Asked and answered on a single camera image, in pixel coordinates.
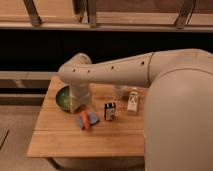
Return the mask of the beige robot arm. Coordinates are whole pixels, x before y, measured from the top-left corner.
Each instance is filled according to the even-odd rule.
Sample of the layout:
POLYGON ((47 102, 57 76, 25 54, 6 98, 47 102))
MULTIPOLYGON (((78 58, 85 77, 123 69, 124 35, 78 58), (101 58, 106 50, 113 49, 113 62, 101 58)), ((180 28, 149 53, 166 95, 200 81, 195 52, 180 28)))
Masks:
POLYGON ((93 64, 77 54, 58 71, 80 101, 88 83, 146 87, 145 171, 213 171, 213 54, 151 52, 93 64))

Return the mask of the beige cylindrical gripper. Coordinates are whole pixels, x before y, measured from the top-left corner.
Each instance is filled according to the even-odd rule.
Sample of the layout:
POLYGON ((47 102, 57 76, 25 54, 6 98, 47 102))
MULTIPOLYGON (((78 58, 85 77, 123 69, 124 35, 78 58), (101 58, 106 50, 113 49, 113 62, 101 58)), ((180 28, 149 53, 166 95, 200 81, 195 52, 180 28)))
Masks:
POLYGON ((88 84, 71 84, 69 88, 71 113, 74 113, 81 105, 87 105, 91 102, 92 94, 88 84))

